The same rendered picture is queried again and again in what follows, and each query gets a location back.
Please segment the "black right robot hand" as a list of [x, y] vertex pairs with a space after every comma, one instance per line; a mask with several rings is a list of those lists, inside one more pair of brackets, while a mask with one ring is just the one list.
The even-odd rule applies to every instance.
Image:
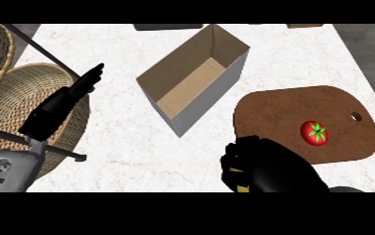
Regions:
[[220, 159], [222, 181], [234, 192], [328, 193], [328, 185], [305, 158], [268, 138], [238, 138]]

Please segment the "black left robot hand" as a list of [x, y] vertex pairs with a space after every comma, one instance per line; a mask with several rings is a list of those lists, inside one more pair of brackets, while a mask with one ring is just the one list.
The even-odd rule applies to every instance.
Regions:
[[42, 102], [33, 110], [20, 133], [36, 139], [46, 141], [59, 129], [67, 117], [83, 99], [95, 89], [95, 84], [101, 81], [104, 64], [101, 63], [77, 80], [71, 87], [64, 86]]

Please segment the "brown wooden cutting board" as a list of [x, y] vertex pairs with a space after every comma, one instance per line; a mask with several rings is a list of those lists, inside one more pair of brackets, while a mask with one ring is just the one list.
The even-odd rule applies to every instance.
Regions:
[[[321, 147], [302, 138], [307, 121], [318, 121], [328, 131]], [[356, 161], [375, 153], [375, 121], [355, 96], [333, 86], [250, 93], [238, 103], [234, 124], [238, 138], [272, 139], [313, 165]]]

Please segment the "open cardboard box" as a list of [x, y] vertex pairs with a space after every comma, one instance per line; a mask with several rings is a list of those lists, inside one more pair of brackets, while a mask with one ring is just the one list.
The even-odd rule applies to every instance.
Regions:
[[250, 46], [212, 24], [136, 79], [179, 137], [238, 82], [248, 52]]

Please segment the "large wicker basket tier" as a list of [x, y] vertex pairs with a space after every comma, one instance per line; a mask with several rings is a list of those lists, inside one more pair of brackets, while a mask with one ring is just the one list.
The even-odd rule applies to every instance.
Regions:
[[77, 78], [51, 63], [31, 63], [15, 67], [0, 77], [0, 133], [27, 136], [20, 133], [26, 120], [43, 101], [65, 87], [74, 109], [48, 139], [48, 144], [71, 152], [83, 137], [90, 118], [90, 97], [95, 80], [99, 77]]

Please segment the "red tomato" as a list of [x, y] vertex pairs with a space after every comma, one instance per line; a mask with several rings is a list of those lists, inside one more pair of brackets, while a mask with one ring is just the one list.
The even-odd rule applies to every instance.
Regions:
[[300, 136], [313, 147], [321, 147], [328, 142], [327, 127], [318, 121], [306, 121], [300, 126]]

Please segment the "small wicker basket tier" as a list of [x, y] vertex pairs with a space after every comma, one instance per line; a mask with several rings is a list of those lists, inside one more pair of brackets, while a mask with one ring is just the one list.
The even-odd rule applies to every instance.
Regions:
[[15, 55], [15, 38], [9, 29], [0, 24], [0, 80], [9, 70]]

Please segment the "dark grey flat appliance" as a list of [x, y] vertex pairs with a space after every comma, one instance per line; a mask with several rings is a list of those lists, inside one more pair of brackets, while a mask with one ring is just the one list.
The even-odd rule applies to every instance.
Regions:
[[136, 31], [166, 31], [201, 29], [204, 24], [133, 24]]

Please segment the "brown wooden block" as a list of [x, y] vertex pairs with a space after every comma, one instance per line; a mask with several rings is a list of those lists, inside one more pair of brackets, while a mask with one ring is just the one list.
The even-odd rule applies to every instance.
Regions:
[[315, 28], [322, 27], [324, 24], [287, 24], [287, 27], [290, 29], [299, 29], [299, 28]]

